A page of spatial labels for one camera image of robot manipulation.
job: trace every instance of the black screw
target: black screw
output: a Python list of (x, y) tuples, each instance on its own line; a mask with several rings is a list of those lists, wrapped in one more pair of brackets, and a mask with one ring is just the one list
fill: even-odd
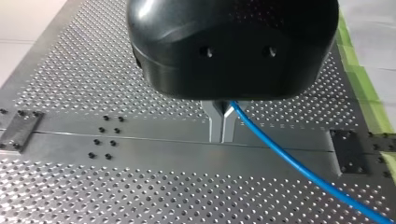
[(346, 133), (346, 137), (350, 137), (350, 136), (353, 135), (353, 134), (354, 134), (353, 131), (348, 131), (348, 132)]
[(94, 159), (96, 157), (96, 155), (93, 152), (88, 153), (88, 157), (90, 159)]
[(38, 112), (38, 111), (33, 111), (33, 116), (35, 116), (35, 117), (38, 117), (38, 116), (40, 116), (40, 112)]
[(18, 110), (17, 113), (18, 113), (19, 116), (24, 116), (24, 111), (23, 110)]
[(363, 167), (359, 167), (359, 168), (358, 168), (358, 173), (361, 174), (361, 173), (363, 173), (363, 172), (364, 172)]
[(384, 176), (385, 178), (390, 178), (390, 172), (384, 171), (384, 172), (382, 172), (382, 176)]
[(336, 135), (337, 135), (337, 131), (335, 131), (335, 130), (330, 130), (330, 135), (331, 135), (331, 136), (336, 136)]
[(373, 150), (379, 150), (379, 145), (378, 144), (373, 144)]
[(19, 149), (21, 146), (18, 143), (14, 143), (12, 144), (12, 147), (14, 147), (15, 149)]
[(111, 160), (111, 158), (113, 158), (113, 157), (112, 157), (110, 154), (108, 154), (108, 153), (105, 155), (105, 157), (106, 157), (106, 160), (109, 160), (109, 161)]
[(384, 163), (384, 158), (378, 157), (378, 158), (376, 158), (376, 162), (378, 162), (378, 163)]

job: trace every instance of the gray surface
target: gray surface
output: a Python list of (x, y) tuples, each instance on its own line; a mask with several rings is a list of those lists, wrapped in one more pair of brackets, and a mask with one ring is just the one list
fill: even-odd
[[(124, 5), (66, 2), (0, 90), (0, 107), (9, 111), (0, 115), (0, 129), (18, 108), (47, 112), (22, 155), (0, 155), (0, 221), (369, 223), (301, 177), (244, 125), (236, 125), (233, 144), (209, 144), (199, 102), (165, 98), (143, 81), (128, 44)], [(340, 177), (329, 135), (321, 130), (365, 129), (338, 57), (333, 49), (322, 78), (303, 96), (252, 102), (249, 115), (307, 167), (395, 218), (394, 185), (381, 176), (386, 165), (366, 156), (368, 177)], [(89, 152), (97, 158), (90, 160)]]
[[(269, 149), (117, 141), (118, 147), (98, 147), (89, 136), (35, 133), (25, 154), (1, 156), (0, 218), (6, 223), (370, 223)], [(88, 159), (90, 151), (96, 160)], [(384, 167), (375, 157), (367, 157), (368, 182), (338, 177), (331, 152), (290, 153), (361, 202), (395, 217), (393, 182), (379, 175)]]

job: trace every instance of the screw hole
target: screw hole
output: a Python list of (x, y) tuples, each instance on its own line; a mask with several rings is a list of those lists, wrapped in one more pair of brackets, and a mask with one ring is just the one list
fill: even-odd
[(212, 58), (213, 57), (213, 49), (210, 47), (200, 47), (199, 54), (206, 58)]
[(262, 49), (262, 56), (265, 58), (274, 58), (276, 56), (276, 48), (266, 46)]

